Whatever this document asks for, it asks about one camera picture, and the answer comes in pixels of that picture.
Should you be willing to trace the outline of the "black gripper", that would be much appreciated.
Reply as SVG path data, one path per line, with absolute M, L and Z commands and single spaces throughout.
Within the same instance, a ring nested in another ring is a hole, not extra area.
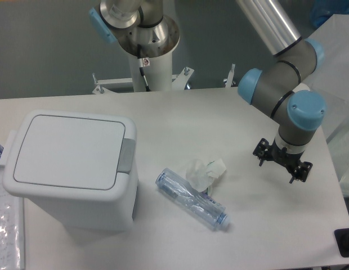
M 288 169 L 291 174 L 289 183 L 294 181 L 306 182 L 307 177 L 313 167 L 313 163 L 301 162 L 302 152 L 291 154 L 286 147 L 280 148 L 274 141 L 271 145 L 265 138 L 262 138 L 253 151 L 253 155 L 259 160 L 261 167 L 265 161 L 274 161 Z

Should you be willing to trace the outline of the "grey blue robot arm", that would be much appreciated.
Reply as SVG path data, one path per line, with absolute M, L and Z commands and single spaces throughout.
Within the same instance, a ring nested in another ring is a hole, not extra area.
M 318 93 L 297 87 L 321 65 L 323 47 L 301 37 L 278 1 L 238 4 L 276 58 L 267 71 L 250 69 L 238 85 L 243 100 L 279 125 L 273 143 L 261 139 L 253 153 L 260 162 L 283 166 L 292 180 L 305 182 L 312 164 L 301 156 L 322 124 L 326 102 Z M 164 14 L 162 1 L 101 1 L 88 14 L 101 38 L 118 42 L 128 55 L 136 92 L 175 88 L 179 79 L 172 77 L 172 52 L 180 31 Z

